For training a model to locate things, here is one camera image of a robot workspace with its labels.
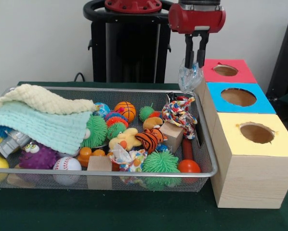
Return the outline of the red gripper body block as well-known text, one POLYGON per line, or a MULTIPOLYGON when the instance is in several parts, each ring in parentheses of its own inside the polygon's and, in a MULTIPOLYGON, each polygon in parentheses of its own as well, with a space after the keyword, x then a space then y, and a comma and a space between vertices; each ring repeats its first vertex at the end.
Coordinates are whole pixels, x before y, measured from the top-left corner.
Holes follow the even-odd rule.
POLYGON ((179 34, 195 31, 217 33, 224 26, 226 11, 222 6, 185 5, 175 3, 169 10, 169 25, 179 34))

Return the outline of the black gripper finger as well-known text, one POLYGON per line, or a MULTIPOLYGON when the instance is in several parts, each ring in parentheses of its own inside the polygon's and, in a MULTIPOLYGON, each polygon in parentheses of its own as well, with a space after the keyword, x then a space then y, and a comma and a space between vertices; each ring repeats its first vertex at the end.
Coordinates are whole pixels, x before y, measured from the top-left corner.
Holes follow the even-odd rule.
POLYGON ((202 68, 205 63, 206 45, 209 41, 209 33, 201 32, 199 33, 199 35, 201 36, 201 41, 199 44, 199 49, 197 51, 197 62, 199 68, 202 68))
POLYGON ((185 34, 185 64, 184 66, 191 69, 194 62, 194 51, 193 51, 193 36, 191 34, 185 34))

